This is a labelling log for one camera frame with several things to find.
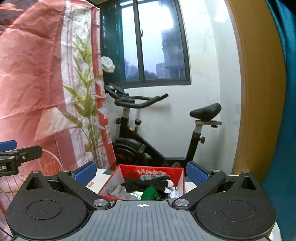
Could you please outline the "grey knitted sock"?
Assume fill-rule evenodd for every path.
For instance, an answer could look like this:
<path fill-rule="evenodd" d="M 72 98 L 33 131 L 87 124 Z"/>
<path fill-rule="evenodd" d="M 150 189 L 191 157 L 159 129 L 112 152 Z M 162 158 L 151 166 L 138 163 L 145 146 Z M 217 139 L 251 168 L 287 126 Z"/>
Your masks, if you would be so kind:
<path fill-rule="evenodd" d="M 109 188 L 107 188 L 107 193 L 109 196 L 114 198 L 132 200 L 132 201 L 140 200 L 140 197 L 143 194 L 143 192 L 141 191 L 128 193 L 126 192 L 125 187 L 123 187 L 121 184 L 118 184 L 118 183 L 113 183 Z"/>

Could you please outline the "black glove white fingertips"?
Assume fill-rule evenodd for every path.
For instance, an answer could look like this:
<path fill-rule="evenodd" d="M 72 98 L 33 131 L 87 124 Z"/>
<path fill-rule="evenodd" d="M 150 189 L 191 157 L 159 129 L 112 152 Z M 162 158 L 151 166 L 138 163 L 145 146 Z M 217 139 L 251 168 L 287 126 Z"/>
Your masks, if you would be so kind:
<path fill-rule="evenodd" d="M 151 180 L 125 178 L 125 182 L 121 185 L 125 187 L 128 193 L 135 191 L 144 192 L 152 186 L 161 197 L 167 197 L 171 193 L 170 188 L 174 187 L 174 183 L 167 176 L 161 176 Z"/>

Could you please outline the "green sachet with tassel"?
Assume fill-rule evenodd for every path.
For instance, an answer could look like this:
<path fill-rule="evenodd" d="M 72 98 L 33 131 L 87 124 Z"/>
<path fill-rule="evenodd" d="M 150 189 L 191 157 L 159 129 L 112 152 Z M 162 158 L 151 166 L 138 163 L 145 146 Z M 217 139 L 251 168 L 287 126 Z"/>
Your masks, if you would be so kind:
<path fill-rule="evenodd" d="M 149 186 L 140 197 L 142 201 L 152 201 L 152 200 L 160 200 L 161 195 L 153 186 Z"/>

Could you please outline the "white patterned tablecloth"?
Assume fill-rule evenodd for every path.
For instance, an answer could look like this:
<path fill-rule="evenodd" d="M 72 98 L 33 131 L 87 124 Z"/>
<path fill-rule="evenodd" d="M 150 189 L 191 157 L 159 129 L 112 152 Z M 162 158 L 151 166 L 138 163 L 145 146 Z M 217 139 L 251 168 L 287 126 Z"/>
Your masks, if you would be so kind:
<path fill-rule="evenodd" d="M 108 178 L 111 176 L 112 172 L 107 170 L 106 172 L 102 172 L 101 169 L 97 169 L 96 176 L 90 181 L 90 183 L 87 184 L 87 188 L 90 189 L 91 191 L 95 192 L 98 194 L 98 191 L 100 188 L 106 183 Z M 185 177 L 185 194 L 194 189 L 196 185 L 189 180 L 189 178 Z M 102 196 L 106 198 L 109 201 L 115 201 L 117 199 L 110 199 L 107 198 L 106 196 Z M 175 197 L 175 187 L 171 188 L 171 193 L 165 197 L 166 200 L 169 202 L 172 202 L 174 199 L 177 199 Z"/>

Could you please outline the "red strawberry cardboard box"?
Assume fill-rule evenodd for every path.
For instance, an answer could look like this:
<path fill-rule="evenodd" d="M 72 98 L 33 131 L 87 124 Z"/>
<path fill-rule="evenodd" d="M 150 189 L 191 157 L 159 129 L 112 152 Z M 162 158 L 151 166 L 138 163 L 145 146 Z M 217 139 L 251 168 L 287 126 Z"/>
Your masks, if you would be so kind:
<path fill-rule="evenodd" d="M 146 167 L 146 166 L 132 166 L 132 165 L 119 165 L 112 172 L 106 183 L 98 191 L 99 195 L 106 196 L 110 199 L 113 198 L 107 192 L 107 188 L 114 183 L 123 184 L 125 178 L 132 180 L 154 180 L 158 177 L 169 178 L 175 187 L 175 197 L 181 197 L 185 194 L 185 172 L 183 168 L 169 168 L 169 167 Z"/>

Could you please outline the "red printed backdrop curtain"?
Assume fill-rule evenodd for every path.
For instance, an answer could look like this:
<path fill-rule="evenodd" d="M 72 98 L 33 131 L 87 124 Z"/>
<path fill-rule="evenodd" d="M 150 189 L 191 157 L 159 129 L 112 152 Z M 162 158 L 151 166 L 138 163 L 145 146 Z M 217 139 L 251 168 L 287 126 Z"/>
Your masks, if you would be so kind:
<path fill-rule="evenodd" d="M 100 51 L 100 9 L 86 1 L 1 1 L 1 141 L 41 158 L 1 177 L 5 211 L 33 170 L 115 167 Z"/>

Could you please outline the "teal curtain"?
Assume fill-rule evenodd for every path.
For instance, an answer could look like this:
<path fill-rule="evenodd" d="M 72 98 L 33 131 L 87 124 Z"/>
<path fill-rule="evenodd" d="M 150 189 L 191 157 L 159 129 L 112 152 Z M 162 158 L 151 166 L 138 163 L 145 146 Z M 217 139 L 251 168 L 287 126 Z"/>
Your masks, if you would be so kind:
<path fill-rule="evenodd" d="M 270 170 L 263 183 L 282 240 L 295 240 L 295 1 L 267 1 L 285 59 L 285 104 Z"/>

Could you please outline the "white plastic bag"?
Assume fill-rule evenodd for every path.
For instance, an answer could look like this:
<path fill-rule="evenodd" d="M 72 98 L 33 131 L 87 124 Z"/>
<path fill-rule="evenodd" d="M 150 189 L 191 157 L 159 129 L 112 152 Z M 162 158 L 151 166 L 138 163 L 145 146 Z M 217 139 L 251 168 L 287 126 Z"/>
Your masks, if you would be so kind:
<path fill-rule="evenodd" d="M 115 65 L 109 57 L 102 56 L 100 60 L 101 60 L 103 71 L 107 73 L 114 73 Z"/>

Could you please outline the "dark framed window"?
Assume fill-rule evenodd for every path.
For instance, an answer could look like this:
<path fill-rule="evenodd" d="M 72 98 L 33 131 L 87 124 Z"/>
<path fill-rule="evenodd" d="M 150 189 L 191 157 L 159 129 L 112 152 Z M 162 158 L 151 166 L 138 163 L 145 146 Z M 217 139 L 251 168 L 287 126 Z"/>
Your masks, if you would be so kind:
<path fill-rule="evenodd" d="M 190 85 L 179 1 L 91 1 L 100 9 L 102 56 L 115 66 L 104 81 L 123 88 Z"/>

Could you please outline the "wooden door frame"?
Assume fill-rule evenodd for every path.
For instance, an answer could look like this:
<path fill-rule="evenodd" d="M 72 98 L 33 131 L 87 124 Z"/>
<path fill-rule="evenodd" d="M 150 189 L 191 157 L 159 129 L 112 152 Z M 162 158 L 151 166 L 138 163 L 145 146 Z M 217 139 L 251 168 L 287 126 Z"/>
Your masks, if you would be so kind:
<path fill-rule="evenodd" d="M 233 174 L 263 183 L 269 172 L 285 103 L 285 58 L 266 1 L 226 1 L 238 48 L 241 117 Z"/>

